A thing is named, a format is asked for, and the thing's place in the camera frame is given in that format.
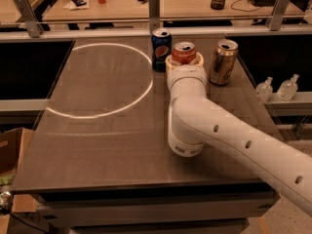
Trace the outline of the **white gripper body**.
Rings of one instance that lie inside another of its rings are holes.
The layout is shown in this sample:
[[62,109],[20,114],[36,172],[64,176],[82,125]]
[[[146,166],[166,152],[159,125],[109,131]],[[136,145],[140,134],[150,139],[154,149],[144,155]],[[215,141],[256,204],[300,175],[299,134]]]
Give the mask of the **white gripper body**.
[[206,94],[207,74],[203,67],[198,65],[182,65],[173,68],[168,73],[167,84],[171,98],[184,95]]

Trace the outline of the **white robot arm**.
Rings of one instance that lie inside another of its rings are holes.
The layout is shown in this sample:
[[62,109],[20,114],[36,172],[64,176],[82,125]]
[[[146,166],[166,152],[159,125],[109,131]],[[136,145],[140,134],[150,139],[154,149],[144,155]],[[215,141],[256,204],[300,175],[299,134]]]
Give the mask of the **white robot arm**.
[[170,91],[168,143],[182,157],[210,145],[312,215],[312,157],[240,120],[206,96],[203,57],[179,64],[166,57]]

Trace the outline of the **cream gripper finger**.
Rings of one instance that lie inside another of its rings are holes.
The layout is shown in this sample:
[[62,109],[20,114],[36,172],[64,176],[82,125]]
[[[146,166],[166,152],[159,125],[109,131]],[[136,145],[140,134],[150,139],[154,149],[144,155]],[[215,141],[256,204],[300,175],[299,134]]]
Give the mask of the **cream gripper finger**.
[[172,60],[172,56],[168,55],[165,60],[166,72],[169,73],[172,69],[176,67],[175,62]]
[[196,58],[194,60],[191,61],[192,65],[199,65],[199,66],[203,66],[204,65],[204,58],[200,53],[196,54]]

